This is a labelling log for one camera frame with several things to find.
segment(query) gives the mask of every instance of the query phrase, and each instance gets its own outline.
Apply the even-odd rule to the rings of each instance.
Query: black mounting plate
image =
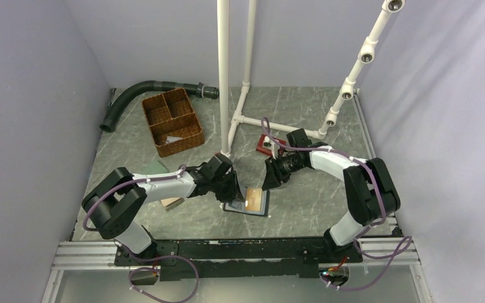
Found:
[[[177,255],[178,248],[176,241],[156,241],[157,248],[153,248],[156,250],[155,252],[150,252],[148,249],[143,251],[139,258],[143,259],[150,259],[156,256],[170,256],[170,255]],[[177,259],[164,259],[159,261],[160,266],[174,266],[177,263]],[[116,251],[116,258],[114,259],[115,266],[148,266],[153,265],[153,262],[144,262],[139,263],[137,260],[133,259],[125,250],[121,247],[118,247]]]

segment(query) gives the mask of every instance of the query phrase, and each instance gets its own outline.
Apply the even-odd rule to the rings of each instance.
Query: marble tile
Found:
[[[199,165],[220,150],[219,101],[192,97],[205,133],[205,144],[159,158],[140,103],[143,98],[156,94],[151,92],[137,97],[125,110],[116,132],[103,133],[87,193],[116,167],[125,166],[131,172],[139,172],[152,160],[160,160],[169,170],[175,170],[181,163]],[[313,130],[320,127],[337,94],[338,88],[252,87],[242,113],[255,119],[267,116],[271,122]],[[231,113],[239,96],[240,88],[230,89]],[[284,132],[273,131],[273,134],[285,138]],[[265,177],[263,161],[266,156],[255,151],[260,135],[258,126],[242,124],[233,141],[231,158],[234,168],[239,181],[247,186],[261,186]],[[353,102],[343,105],[337,125],[330,128],[322,141],[355,157],[368,157]],[[224,212],[219,205],[212,193],[186,199],[170,212],[166,212],[160,203],[150,203],[142,207],[136,221],[156,239],[293,237],[322,235],[347,211],[343,183],[311,169],[293,174],[287,184],[271,192],[270,218]],[[85,212],[80,210],[73,240],[100,240],[98,233],[82,229],[84,216]],[[389,235],[390,231],[386,225],[381,225],[370,234]]]

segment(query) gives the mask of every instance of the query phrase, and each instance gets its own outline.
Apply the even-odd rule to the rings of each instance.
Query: pvc pipe frame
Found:
[[[373,29],[369,36],[365,39],[360,53],[358,53],[358,58],[354,67],[349,73],[349,76],[345,79],[342,85],[341,92],[345,89],[351,91],[349,98],[343,98],[343,93],[340,93],[337,97],[334,105],[330,108],[330,111],[325,117],[325,121],[321,128],[317,131],[305,130],[309,137],[322,140],[326,136],[326,132],[330,126],[335,125],[337,120],[337,114],[339,113],[339,108],[345,100],[352,98],[352,90],[356,84],[357,77],[359,76],[363,66],[374,60],[374,47],[378,43],[378,39],[388,23],[391,14],[394,11],[388,9],[388,4],[391,0],[384,0],[382,4],[382,11],[376,20]],[[246,53],[244,60],[244,79],[242,81],[241,96],[237,103],[235,112],[231,119],[231,126],[228,130],[228,60],[229,60],[229,0],[217,0],[217,17],[218,17],[218,31],[219,31],[219,89],[220,89],[220,129],[222,136],[222,153],[229,156],[231,152],[231,145],[233,144],[233,138],[235,137],[235,132],[240,123],[251,124],[255,126],[261,126],[261,121],[259,119],[252,119],[243,116],[244,101],[246,100],[246,95],[250,89],[250,67],[252,61],[252,47],[254,41],[254,29],[256,21],[256,7],[257,0],[249,0],[248,6],[248,24],[246,28]],[[362,61],[362,55],[364,53],[370,53],[372,59],[369,62]],[[277,123],[270,123],[271,129],[276,129],[278,131],[291,132],[299,128],[292,126],[286,126]]]
[[[382,4],[382,10],[380,11],[378,18],[376,19],[376,22],[374,23],[373,29],[371,29],[371,33],[369,33],[369,36],[367,36],[367,38],[365,39],[361,50],[358,53],[356,63],[354,63],[354,67],[352,67],[349,76],[343,82],[343,85],[341,87],[341,93],[339,93],[339,95],[335,99],[333,106],[330,107],[330,110],[325,117],[323,125],[321,126],[321,128],[319,128],[318,133],[322,138],[326,136],[328,128],[335,125],[337,121],[337,114],[339,114],[339,109],[341,108],[345,100],[349,100],[353,97],[353,95],[350,94],[349,98],[345,98],[342,92],[348,92],[347,88],[350,88],[350,90],[353,91],[353,87],[356,84],[356,80],[363,66],[374,61],[374,47],[378,43],[378,39],[380,38],[382,31],[386,27],[386,24],[388,23],[392,13],[396,13],[404,7],[405,0],[402,0],[400,8],[396,11],[392,11],[389,7],[391,1],[392,0],[384,0],[384,3]],[[363,61],[363,56],[367,54],[371,55],[371,59]]]
[[[235,132],[237,131],[237,127],[240,123],[261,126],[261,120],[252,119],[252,118],[243,116],[244,101],[246,101],[246,95],[248,94],[248,91],[250,89],[250,67],[252,64],[252,48],[253,48],[253,42],[254,42],[254,29],[256,24],[256,7],[257,7],[257,0],[250,0],[248,4],[248,23],[246,27],[246,53],[244,58],[244,78],[242,81],[241,96],[239,97],[239,101],[237,103],[237,107],[235,108],[235,112],[233,113],[233,118],[231,119],[231,126],[229,128],[229,132],[227,136],[228,153],[224,152],[224,135],[222,134],[222,153],[223,154],[230,153],[231,145],[233,144],[233,138],[235,137]],[[221,54],[223,51],[224,50],[222,51],[220,50],[220,43],[219,43],[219,54]],[[220,62],[220,59],[219,59],[219,66],[221,65],[227,66],[227,61]],[[223,100],[222,87],[223,86],[220,85],[221,108],[222,108],[222,100]],[[224,124],[224,123],[227,124],[227,120],[223,120],[222,114],[220,115],[220,120],[221,120],[220,122],[221,124]],[[299,129],[292,126],[286,126],[286,125],[277,124],[277,123],[270,123],[270,128],[276,129],[278,131],[287,131],[287,132],[291,132]],[[306,134],[313,138],[319,138],[319,134],[317,131],[306,130]]]
[[[219,89],[220,89],[220,135],[221,152],[229,156],[228,144],[228,61],[229,61],[229,0],[217,0],[217,19],[219,31]]]

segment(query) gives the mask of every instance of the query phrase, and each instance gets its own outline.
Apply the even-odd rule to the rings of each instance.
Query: wooden block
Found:
[[[174,209],[175,207],[179,206],[184,201],[185,201],[185,199],[183,199],[183,198],[168,198],[168,199],[160,200],[160,204],[162,204],[162,206],[164,206],[165,211],[170,211],[170,210]]]

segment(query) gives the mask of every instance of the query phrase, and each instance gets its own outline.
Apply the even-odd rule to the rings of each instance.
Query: white pvc pipe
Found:
[[[252,119],[248,117],[241,116],[241,123],[246,123],[246,124],[251,124],[251,125],[256,125],[256,126],[261,126],[261,120],[257,119]],[[292,126],[287,126],[283,124],[277,124],[277,123],[269,123],[271,129],[276,129],[277,131],[287,131],[288,133],[295,131],[300,128],[294,128]],[[306,132],[306,135],[318,139],[319,134],[316,131],[308,131],[307,129],[304,130]]]
[[[356,60],[356,63],[354,63],[354,66],[352,67],[352,70],[350,71],[349,74],[349,81],[356,83],[356,80],[358,79],[359,73],[361,73],[361,70],[364,66],[364,63],[361,62],[360,59]]]
[[[220,135],[222,139],[221,152],[224,155],[229,155],[229,0],[217,0],[217,19],[219,30]]]
[[[228,133],[228,146],[231,150],[231,144],[233,144],[233,138],[235,137],[235,132],[239,125],[239,117],[243,112],[244,101],[246,100],[246,95],[250,87],[250,68],[252,65],[252,47],[254,44],[254,29],[256,24],[256,7],[257,0],[250,0],[248,4],[248,22],[246,25],[246,53],[244,58],[244,78],[242,80],[241,96],[233,113],[233,118],[231,120],[231,126]]]
[[[250,0],[248,4],[248,23],[246,25],[246,58],[244,60],[243,85],[250,84],[250,67],[252,65],[252,47],[254,44],[254,28],[256,25],[257,0]]]
[[[389,11],[385,11],[384,9],[380,12],[380,15],[378,15],[378,19],[376,19],[373,29],[369,34],[369,40],[371,42],[378,42],[378,39],[380,38],[380,35],[382,34],[382,31],[386,27],[386,24],[388,23],[391,16],[392,14]]]
[[[248,93],[248,87],[243,87],[241,90],[241,96],[239,97],[239,102],[237,103],[237,109],[233,113],[233,118],[231,120],[231,127],[229,128],[228,134],[228,145],[231,150],[231,144],[233,143],[233,138],[235,137],[235,131],[239,125],[239,118],[241,116],[241,111],[243,109],[244,101],[246,100],[246,94]]]

